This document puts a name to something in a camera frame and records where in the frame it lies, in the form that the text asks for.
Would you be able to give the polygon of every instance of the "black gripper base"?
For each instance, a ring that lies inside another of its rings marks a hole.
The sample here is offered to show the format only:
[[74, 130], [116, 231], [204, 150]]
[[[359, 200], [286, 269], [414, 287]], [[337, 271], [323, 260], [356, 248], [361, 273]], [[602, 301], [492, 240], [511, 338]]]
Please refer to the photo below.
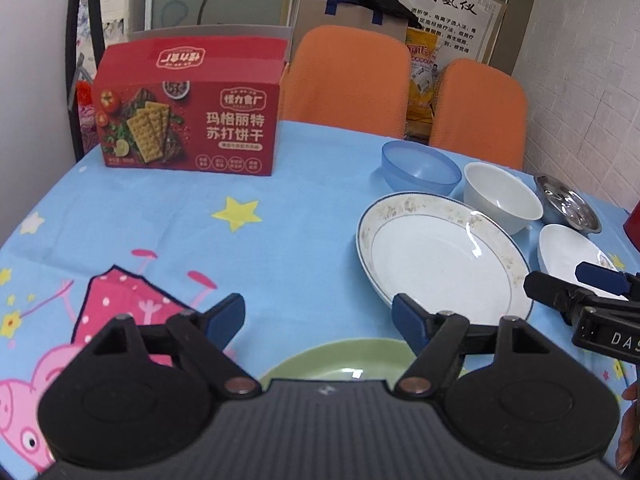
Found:
[[614, 480], [599, 460], [557, 470], [491, 462], [449, 433], [433, 406], [381, 381], [276, 380], [226, 402], [194, 444], [153, 465], [89, 470], [59, 462], [42, 480]]

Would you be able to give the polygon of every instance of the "red object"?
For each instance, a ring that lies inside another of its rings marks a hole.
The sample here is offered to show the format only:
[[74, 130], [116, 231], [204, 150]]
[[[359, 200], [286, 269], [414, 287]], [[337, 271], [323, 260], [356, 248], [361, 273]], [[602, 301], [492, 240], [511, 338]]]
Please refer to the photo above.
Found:
[[[71, 343], [88, 343], [118, 314], [133, 316], [138, 325], [164, 324], [184, 309], [184, 305], [169, 298], [141, 276], [114, 266], [89, 282]], [[167, 356], [155, 356], [154, 361], [171, 364]]]
[[76, 84], [76, 95], [78, 96], [79, 105], [90, 105], [92, 103], [91, 85], [87, 81], [78, 81], [78, 84]]
[[626, 219], [623, 227], [626, 235], [629, 237], [629, 240], [631, 240], [631, 243], [638, 251], [640, 251], [640, 202], [631, 212], [629, 218]]
[[97, 108], [105, 92], [120, 101], [98, 128], [106, 165], [270, 175], [286, 49], [246, 36], [113, 45], [94, 81]]

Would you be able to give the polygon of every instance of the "cartoon tablecloth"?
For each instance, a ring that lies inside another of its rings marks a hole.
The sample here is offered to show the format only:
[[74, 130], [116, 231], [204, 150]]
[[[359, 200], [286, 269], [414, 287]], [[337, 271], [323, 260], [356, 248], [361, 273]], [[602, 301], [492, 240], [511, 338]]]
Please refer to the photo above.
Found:
[[[281, 123], [271, 177], [114, 170], [104, 167], [99, 148], [89, 153], [0, 250], [4, 468], [27, 480], [50, 464], [37, 402], [119, 312], [139, 324], [160, 323], [182, 304], [206, 310], [239, 292], [246, 322], [229, 348], [256, 377], [329, 341], [399, 338], [354, 241], [362, 212], [390, 192], [379, 168], [388, 140]], [[461, 168], [470, 160], [450, 156]], [[530, 176], [519, 175], [533, 188]], [[462, 196], [462, 184], [452, 196]], [[590, 202], [604, 224], [590, 239], [628, 272], [640, 270], [640, 254], [622, 231], [627, 213]], [[539, 268], [541, 228], [536, 222], [514, 237], [532, 269]], [[536, 304], [529, 321], [618, 396], [635, 380], [631, 367], [572, 346], [571, 329], [557, 312]], [[469, 358], [465, 368], [489, 360]], [[628, 402], [618, 400], [626, 409]]]

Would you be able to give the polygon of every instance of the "yellow package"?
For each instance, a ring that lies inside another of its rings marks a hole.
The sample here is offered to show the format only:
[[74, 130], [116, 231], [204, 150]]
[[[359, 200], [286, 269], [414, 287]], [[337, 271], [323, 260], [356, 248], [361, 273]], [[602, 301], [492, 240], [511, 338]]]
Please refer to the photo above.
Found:
[[406, 31], [406, 46], [411, 53], [407, 121], [433, 123], [431, 100], [433, 99], [433, 83], [436, 79], [433, 65], [437, 44], [438, 37], [435, 34], [417, 28], [408, 28]]

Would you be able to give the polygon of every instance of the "green plate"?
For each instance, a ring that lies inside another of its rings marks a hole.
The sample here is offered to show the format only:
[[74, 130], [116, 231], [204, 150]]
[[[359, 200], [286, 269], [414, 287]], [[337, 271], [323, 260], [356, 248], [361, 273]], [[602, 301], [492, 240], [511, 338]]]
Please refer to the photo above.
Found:
[[415, 355], [398, 339], [346, 339], [294, 355], [260, 379], [267, 388], [272, 379], [353, 381], [385, 379], [393, 387]]

